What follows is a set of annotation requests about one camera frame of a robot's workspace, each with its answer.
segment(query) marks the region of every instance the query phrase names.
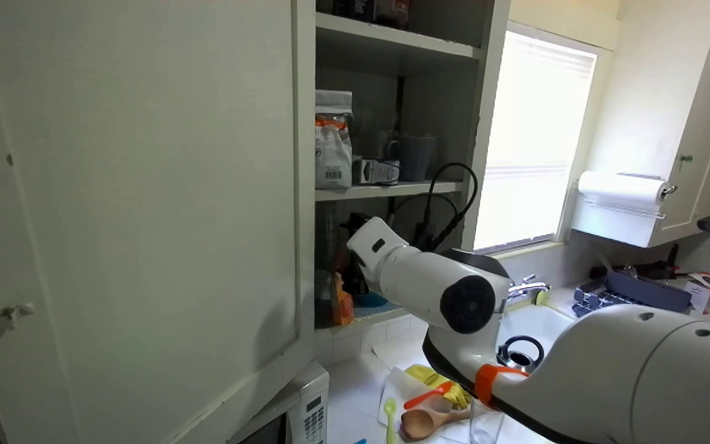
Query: white cabinet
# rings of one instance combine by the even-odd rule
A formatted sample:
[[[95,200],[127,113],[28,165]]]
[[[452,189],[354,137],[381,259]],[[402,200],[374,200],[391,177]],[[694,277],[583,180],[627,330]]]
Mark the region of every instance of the white cabinet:
[[[314,8],[0,2],[0,439],[227,443],[314,348]]]
[[[495,89],[507,0],[412,0],[407,31],[337,18],[328,8],[321,5],[316,16],[316,84],[353,92],[353,152],[381,159],[390,134],[432,137],[437,152],[429,171],[443,163],[473,165],[477,126],[490,123],[480,98],[490,103]],[[410,238],[424,202],[412,198],[427,191],[429,180],[354,186],[318,191],[316,202],[334,212],[337,222],[349,212],[391,217],[400,234]],[[433,192],[461,207],[468,176],[452,171]],[[452,216],[443,200],[433,200],[437,229]]]
[[[698,233],[710,212],[710,0],[629,0],[596,118],[588,171],[665,177],[678,191],[660,212],[630,216],[577,202],[575,229],[629,242],[587,226],[613,212],[649,226],[629,244],[651,248]]]

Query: window frame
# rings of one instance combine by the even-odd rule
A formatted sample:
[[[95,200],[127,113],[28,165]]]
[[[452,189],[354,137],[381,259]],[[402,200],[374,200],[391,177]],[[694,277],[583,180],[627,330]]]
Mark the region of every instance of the window frame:
[[[577,202],[577,177],[581,176],[583,165],[587,165],[587,156],[588,156],[588,143],[596,128],[596,113],[601,108],[601,98],[603,98],[603,84],[608,78],[608,68],[611,68],[611,58],[613,52],[606,47],[596,47],[575,38],[565,38],[565,34],[555,34],[555,33],[545,33],[538,27],[527,27],[519,23],[507,23],[502,41],[507,33],[523,34],[523,38],[533,38],[533,41],[545,41],[550,44],[565,44],[579,52],[588,52],[596,58],[593,65],[593,74],[592,74],[592,87],[588,87],[588,96],[583,103],[583,116],[581,116],[581,128],[579,128],[579,142],[572,156],[572,165],[567,174],[567,186],[565,186],[565,200],[561,200],[561,212],[556,219],[556,229],[553,234],[538,238],[538,242],[533,239],[519,239],[519,242],[507,242],[507,244],[497,244],[497,248],[484,248],[476,250],[476,228],[477,228],[477,217],[480,217],[480,202],[473,206],[468,219],[465,219],[465,229],[464,229],[464,250],[476,250],[480,254],[494,254],[494,258],[516,258],[516,254],[526,254],[526,253],[542,253],[542,250],[555,250],[555,248],[565,248],[572,238],[572,217],[575,217],[575,202]],[[497,80],[501,80],[501,68],[502,68],[502,47],[506,42],[501,41],[501,54],[495,54],[497,68],[485,70],[485,74],[494,74],[494,80],[484,81],[484,89],[494,89],[489,94],[484,94],[484,103],[480,103],[480,128],[476,137],[476,148],[473,148],[473,171],[477,177],[485,176],[485,159],[489,159],[489,142],[490,142],[490,123],[494,123],[494,108],[495,108],[495,96],[497,96]]]

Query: wall cabinet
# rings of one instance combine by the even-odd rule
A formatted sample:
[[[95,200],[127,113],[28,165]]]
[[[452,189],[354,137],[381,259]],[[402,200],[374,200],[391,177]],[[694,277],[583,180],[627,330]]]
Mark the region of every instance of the wall cabinet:
[[[476,134],[484,118],[480,102],[490,103],[495,89],[495,54],[502,49],[506,21],[506,0],[413,0],[402,31],[341,18],[332,16],[332,5],[318,2],[316,87],[353,92],[354,156],[381,159],[384,139],[400,134],[437,142],[429,174],[443,163],[473,165]],[[318,216],[332,212],[337,226],[349,212],[381,216],[395,222],[400,234],[410,238],[424,202],[412,198],[427,192],[429,177],[390,189],[316,191],[316,202]],[[471,192],[468,176],[452,171],[433,192],[461,207]],[[437,228],[442,228],[452,212],[442,206],[433,207],[433,216],[438,217]],[[316,266],[331,269],[328,259],[321,258],[331,254],[318,254]]]
[[[694,234],[710,216],[710,0],[627,2],[596,122],[588,171],[656,176],[678,191],[646,216],[579,200],[575,229],[636,248]],[[649,229],[627,239],[617,226]]]

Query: sink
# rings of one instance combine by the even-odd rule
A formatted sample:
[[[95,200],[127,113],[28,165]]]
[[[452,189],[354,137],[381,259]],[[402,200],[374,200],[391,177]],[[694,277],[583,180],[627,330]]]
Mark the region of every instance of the sink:
[[[523,306],[516,312],[507,312],[501,324],[497,346],[502,346],[513,337],[533,337],[542,343],[545,353],[550,353],[553,343],[561,330],[567,330],[575,324],[575,318],[553,312],[548,306]],[[516,343],[511,350],[526,353],[530,357],[538,355],[538,350],[530,343]]]

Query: open cabinet door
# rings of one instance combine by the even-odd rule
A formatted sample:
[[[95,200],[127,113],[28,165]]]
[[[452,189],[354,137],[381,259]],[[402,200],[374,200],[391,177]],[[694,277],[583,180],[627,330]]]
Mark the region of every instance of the open cabinet door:
[[[2,443],[225,443],[310,361],[310,8],[0,0]]]

